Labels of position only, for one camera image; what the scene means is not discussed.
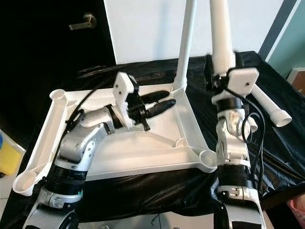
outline blue object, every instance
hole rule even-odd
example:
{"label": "blue object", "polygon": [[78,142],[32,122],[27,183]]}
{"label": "blue object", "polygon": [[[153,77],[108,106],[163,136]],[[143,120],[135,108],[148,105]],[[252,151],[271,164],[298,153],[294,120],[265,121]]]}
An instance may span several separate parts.
{"label": "blue object", "polygon": [[2,145],[3,145],[3,137],[2,137],[2,135],[0,134],[0,149],[2,148]]}

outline pink object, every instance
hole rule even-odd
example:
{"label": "pink object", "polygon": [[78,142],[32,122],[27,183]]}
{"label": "pink object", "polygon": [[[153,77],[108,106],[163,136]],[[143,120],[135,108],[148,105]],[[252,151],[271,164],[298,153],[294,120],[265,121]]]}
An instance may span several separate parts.
{"label": "pink object", "polygon": [[305,195],[291,199],[288,205],[301,227],[305,229]]}

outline yellow object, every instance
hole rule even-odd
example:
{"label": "yellow object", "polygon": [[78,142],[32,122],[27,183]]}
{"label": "yellow object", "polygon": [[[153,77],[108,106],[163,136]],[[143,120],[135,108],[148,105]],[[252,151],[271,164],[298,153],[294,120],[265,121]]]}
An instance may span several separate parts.
{"label": "yellow object", "polygon": [[3,140],[0,148],[0,172],[6,175],[14,174],[18,168],[20,158],[21,154]]}

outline teal wall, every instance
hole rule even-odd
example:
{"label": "teal wall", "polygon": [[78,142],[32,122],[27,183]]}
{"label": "teal wall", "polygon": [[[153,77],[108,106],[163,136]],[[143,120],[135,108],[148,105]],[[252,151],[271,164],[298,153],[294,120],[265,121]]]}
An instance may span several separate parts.
{"label": "teal wall", "polygon": [[268,62],[284,78],[292,68],[305,67],[305,0],[300,2]]}

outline white wall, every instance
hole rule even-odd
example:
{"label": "white wall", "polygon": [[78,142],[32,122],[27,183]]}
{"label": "white wall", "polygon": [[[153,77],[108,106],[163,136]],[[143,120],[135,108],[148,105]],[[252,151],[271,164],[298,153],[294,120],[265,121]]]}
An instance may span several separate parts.
{"label": "white wall", "polygon": [[[104,0],[117,64],[179,56],[185,0]],[[228,0],[233,48],[259,51],[283,0]],[[198,0],[191,56],[212,52],[209,0]]]}

